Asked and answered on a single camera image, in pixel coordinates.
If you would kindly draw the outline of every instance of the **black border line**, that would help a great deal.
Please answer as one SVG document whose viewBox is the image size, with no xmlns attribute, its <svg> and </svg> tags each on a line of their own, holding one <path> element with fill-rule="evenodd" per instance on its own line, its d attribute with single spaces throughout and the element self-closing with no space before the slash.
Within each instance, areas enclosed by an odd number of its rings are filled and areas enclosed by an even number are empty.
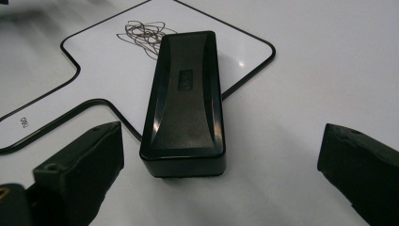
<svg viewBox="0 0 399 226">
<path fill-rule="evenodd" d="M 145 1 L 145 2 L 140 3 L 138 5 L 135 5 L 134 7 L 128 8 L 128 9 L 126 9 L 126 10 L 124 10 L 124 11 L 122 11 L 122 12 L 120 12 L 120 13 L 112 16 L 112 17 L 109 17 L 109 18 L 107 18 L 107 19 L 105 19 L 103 21 L 98 22 L 97 24 L 89 26 L 89 27 L 87 27 L 87 28 L 75 33 L 75 34 L 72 34 L 69 37 L 67 37 L 64 41 L 62 41 L 61 44 L 60 44 L 60 48 L 61 48 L 62 52 L 72 62 L 72 64 L 76 67 L 76 73 L 73 76 L 73 78 L 71 78 L 67 82 L 61 84 L 60 86 L 48 91 L 47 93 L 41 95 L 39 98 L 29 102 L 28 104 L 23 105 L 23 106 L 17 108 L 16 110 L 11 111 L 7 115 L 1 117 L 0 118 L 0 122 L 3 121 L 4 119 L 8 118 L 9 116 L 21 111 L 22 109 L 34 104 L 35 102 L 43 99 L 44 97 L 52 94 L 53 92 L 55 92 L 55 91 L 57 91 L 59 89 L 62 89 L 63 87 L 65 87 L 68 84 L 70 84 L 79 75 L 79 73 L 81 71 L 81 67 L 76 62 L 76 60 L 71 56 L 71 54 L 68 53 L 68 51 L 64 48 L 64 43 L 65 43 L 66 40 L 68 40 L 69 38 L 71 38 L 71 37 L 73 37 L 75 35 L 78 35 L 78 34 L 84 32 L 86 30 L 89 30 L 89 29 L 91 29 L 92 27 L 94 27 L 94 26 L 96 26 L 98 24 L 101 24 L 103 22 L 111 20 L 112 18 L 117 17 L 117 16 L 121 15 L 122 13 L 124 13 L 126 11 L 129 11 L 129 10 L 131 10 L 133 8 L 137 8 L 137 7 L 141 6 L 141 5 L 144 5 L 144 4 L 146 4 L 146 3 L 150 2 L 150 1 L 151 0 L 148 0 L 148 1 Z M 218 21 L 220 23 L 223 23 L 224 25 L 227 25 L 227 26 L 229 26 L 229 27 L 231 27 L 233 29 L 236 29 L 236 30 L 238 30 L 238 31 L 240 31 L 240 32 L 252 37 L 253 39 L 259 40 L 259 41 L 269 45 L 270 48 L 272 49 L 272 55 L 269 58 L 267 58 L 264 62 L 262 62 L 260 65 L 258 65 L 254 70 L 249 72 L 246 76 L 241 78 L 238 82 L 236 82 L 229 89 L 227 89 L 226 91 L 224 91 L 222 93 L 222 100 L 225 100 L 226 98 L 228 98 L 232 93 L 234 93 L 236 90 L 238 90 L 240 87 L 242 87 L 256 73 L 258 73 L 261 69 L 266 67 L 271 61 L 273 61 L 273 59 L 274 59 L 274 57 L 276 55 L 276 48 L 270 42 L 268 42 L 266 40 L 262 40 L 259 37 L 256 37 L 254 35 L 251 35 L 248 32 L 246 32 L 246 31 L 244 31 L 244 30 L 242 30 L 242 29 L 240 29 L 238 27 L 235 27 L 235 26 L 233 26 L 231 24 L 227 24 L 226 22 L 223 22 L 223 21 L 217 19 L 214 16 L 211 16 L 211 15 L 209 15 L 209 14 L 207 14 L 205 12 L 202 12 L 202 11 L 196 9 L 196 8 L 192 8 L 192 7 L 188 6 L 187 4 L 182 3 L 182 2 L 180 2 L 178 0 L 174 0 L 174 1 L 179 3 L 179 4 L 182 4 L 183 6 L 191 8 L 191 9 L 193 9 L 193 10 L 199 12 L 199 13 L 202 13 L 203 15 L 208 16 L 208 17 L 210 17 L 210 18 L 212 18 L 212 19 L 214 19 L 214 20 L 216 20 L 216 21 Z M 26 147 L 28 144 L 32 143 L 33 141 L 35 141 L 39 137 L 44 136 L 45 134 L 47 134 L 50 131 L 52 131 L 55 128 L 57 128 L 59 125 L 63 124 L 64 122 L 70 120 L 71 118 L 77 116 L 78 114 L 82 113 L 83 111 L 85 111 L 88 108 L 90 108 L 92 106 L 95 106 L 95 105 L 106 105 L 106 106 L 108 106 L 117 115 L 117 117 L 123 122 L 123 124 L 128 128 L 128 130 L 133 134 L 133 136 L 135 136 L 137 138 L 137 140 L 141 142 L 141 135 L 137 132 L 137 130 L 133 127 L 133 125 L 130 122 L 128 122 L 126 120 L 126 118 L 124 118 L 124 116 L 118 111 L 118 109 L 111 102 L 107 101 L 106 99 L 92 99 L 92 100 L 88 100 L 88 101 L 83 102 L 82 104 L 78 105 L 77 107 L 73 108 L 72 110 L 68 111 L 67 113 L 63 114 L 62 116 L 58 117 L 57 119 L 55 119 L 55 120 L 49 122 L 48 124 L 44 125 L 43 127 L 38 129 L 37 131 L 33 132 L 32 134 L 28 135 L 27 137 L 21 139 L 20 141 L 12 144 L 12 145 L 10 145 L 10 146 L 8 146 L 6 148 L 0 149 L 0 155 L 9 154 L 9 153 L 15 153 L 15 152 L 21 150 L 23 147 Z"/>
</svg>

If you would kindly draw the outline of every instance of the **printed number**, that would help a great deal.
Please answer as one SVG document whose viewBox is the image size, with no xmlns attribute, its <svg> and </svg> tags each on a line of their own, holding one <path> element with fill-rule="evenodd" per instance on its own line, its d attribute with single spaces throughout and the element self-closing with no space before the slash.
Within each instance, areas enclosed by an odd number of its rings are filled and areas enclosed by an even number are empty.
<svg viewBox="0 0 399 226">
<path fill-rule="evenodd" d="M 21 125 L 23 126 L 23 128 L 29 126 L 29 123 L 27 122 L 27 119 L 25 117 L 21 118 Z"/>
</svg>

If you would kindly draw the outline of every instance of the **black rectangular device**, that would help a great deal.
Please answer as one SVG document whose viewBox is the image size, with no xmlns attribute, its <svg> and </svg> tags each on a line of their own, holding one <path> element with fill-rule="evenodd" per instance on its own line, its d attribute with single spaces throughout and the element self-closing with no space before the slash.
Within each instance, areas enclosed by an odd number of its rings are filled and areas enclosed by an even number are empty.
<svg viewBox="0 0 399 226">
<path fill-rule="evenodd" d="M 140 157 L 154 177 L 216 176 L 226 168 L 213 31 L 165 35 Z"/>
</svg>

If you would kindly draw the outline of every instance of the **white surface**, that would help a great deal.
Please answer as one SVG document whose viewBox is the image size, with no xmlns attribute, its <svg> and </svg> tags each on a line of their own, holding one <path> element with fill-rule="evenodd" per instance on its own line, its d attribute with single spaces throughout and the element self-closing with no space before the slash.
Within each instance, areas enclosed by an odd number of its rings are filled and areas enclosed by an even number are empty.
<svg viewBox="0 0 399 226">
<path fill-rule="evenodd" d="M 91 225 L 367 225 L 316 163 L 327 122 L 399 150 L 399 2 L 184 2 L 269 40 L 277 56 L 223 104 L 228 168 L 222 176 L 152 178 L 138 156 L 139 143 L 124 133 L 125 169 Z M 50 45 L 51 52 L 44 43 L 136 3 L 62 1 L 67 6 L 60 9 L 65 16 L 54 17 L 57 32 L 33 32 L 46 39 L 36 39 L 32 49 L 24 48 L 28 40 L 13 37 L 19 37 L 22 25 L 8 27 L 2 18 L 0 35 L 7 31 L 11 38 L 0 41 L 1 77 L 21 75 L 24 68 L 18 66 L 37 60 L 31 51 L 42 48 L 53 57 L 34 64 L 35 69 L 45 65 L 48 77 L 55 76 L 53 70 L 73 72 L 59 57 L 58 46 Z M 24 56 L 14 55 L 23 51 Z M 1 110 L 3 105 L 15 108 L 23 97 L 1 93 Z M 30 186 L 31 170 L 53 152 L 87 129 L 116 119 L 106 107 L 93 107 L 18 153 L 0 156 L 0 183 Z"/>
<path fill-rule="evenodd" d="M 163 22 L 178 33 L 215 31 L 222 92 L 272 56 L 268 44 L 191 8 L 174 1 L 150 1 L 67 38 L 63 47 L 80 65 L 80 73 L 66 87 L 0 121 L 0 131 L 7 131 L 0 137 L 0 150 L 92 99 L 111 102 L 142 134 L 156 61 L 142 48 L 118 39 L 129 21 Z M 9 89 L 14 90 L 4 86 L 2 91 Z M 22 126 L 21 119 L 28 125 Z"/>
</svg>

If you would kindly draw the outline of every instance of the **small hole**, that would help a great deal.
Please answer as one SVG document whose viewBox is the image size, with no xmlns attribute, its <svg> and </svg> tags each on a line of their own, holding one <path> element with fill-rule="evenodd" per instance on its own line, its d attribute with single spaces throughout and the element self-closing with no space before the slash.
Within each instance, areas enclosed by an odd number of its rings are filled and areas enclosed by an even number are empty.
<svg viewBox="0 0 399 226">
<path fill-rule="evenodd" d="M 47 170 L 55 171 L 55 170 L 58 170 L 58 165 L 56 163 L 50 163 L 50 164 L 46 165 L 44 168 Z"/>
<path fill-rule="evenodd" d="M 0 188 L 0 200 L 4 199 L 9 193 L 9 188 L 8 187 L 2 187 Z"/>
</svg>

